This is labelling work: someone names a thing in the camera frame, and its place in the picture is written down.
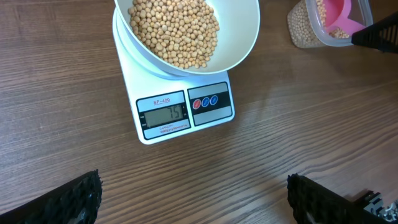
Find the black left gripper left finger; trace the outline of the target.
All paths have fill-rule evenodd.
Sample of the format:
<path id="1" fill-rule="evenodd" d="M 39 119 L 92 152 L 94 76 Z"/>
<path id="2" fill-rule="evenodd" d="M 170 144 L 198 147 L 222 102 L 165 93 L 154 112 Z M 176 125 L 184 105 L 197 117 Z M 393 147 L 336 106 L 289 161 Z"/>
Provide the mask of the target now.
<path id="1" fill-rule="evenodd" d="M 1 224 L 87 223 L 98 216 L 102 199 L 98 170 L 87 172 L 1 215 Z"/>

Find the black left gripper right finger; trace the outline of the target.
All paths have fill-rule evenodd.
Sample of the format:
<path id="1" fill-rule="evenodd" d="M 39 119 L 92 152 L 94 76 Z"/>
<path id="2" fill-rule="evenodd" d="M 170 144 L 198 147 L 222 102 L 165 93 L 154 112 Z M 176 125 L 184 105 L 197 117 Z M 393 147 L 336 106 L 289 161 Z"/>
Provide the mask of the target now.
<path id="1" fill-rule="evenodd" d="M 299 224 L 381 224 L 388 223 L 363 210 L 355 201 L 328 190 L 309 178 L 292 174 L 287 178 L 287 200 L 293 210 L 293 217 Z"/>

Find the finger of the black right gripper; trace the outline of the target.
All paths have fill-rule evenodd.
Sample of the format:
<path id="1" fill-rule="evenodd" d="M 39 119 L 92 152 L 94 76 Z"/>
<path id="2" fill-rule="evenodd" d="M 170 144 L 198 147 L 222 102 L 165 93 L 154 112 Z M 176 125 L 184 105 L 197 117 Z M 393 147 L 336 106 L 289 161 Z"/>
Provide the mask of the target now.
<path id="1" fill-rule="evenodd" d="M 398 51 L 397 17 L 397 12 L 395 12 L 383 20 L 355 32 L 351 36 L 351 43 L 353 45 L 396 54 Z"/>

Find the pink plastic measuring scoop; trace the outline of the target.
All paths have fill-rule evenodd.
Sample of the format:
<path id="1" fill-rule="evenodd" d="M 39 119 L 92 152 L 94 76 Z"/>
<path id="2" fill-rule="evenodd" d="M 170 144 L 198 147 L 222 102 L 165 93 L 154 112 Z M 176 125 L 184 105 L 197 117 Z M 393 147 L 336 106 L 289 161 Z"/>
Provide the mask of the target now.
<path id="1" fill-rule="evenodd" d="M 364 25 L 349 18 L 352 9 L 351 0 L 324 0 L 323 2 L 326 9 L 325 32 L 330 33 L 340 28 L 345 33 L 353 35 L 365 28 Z"/>

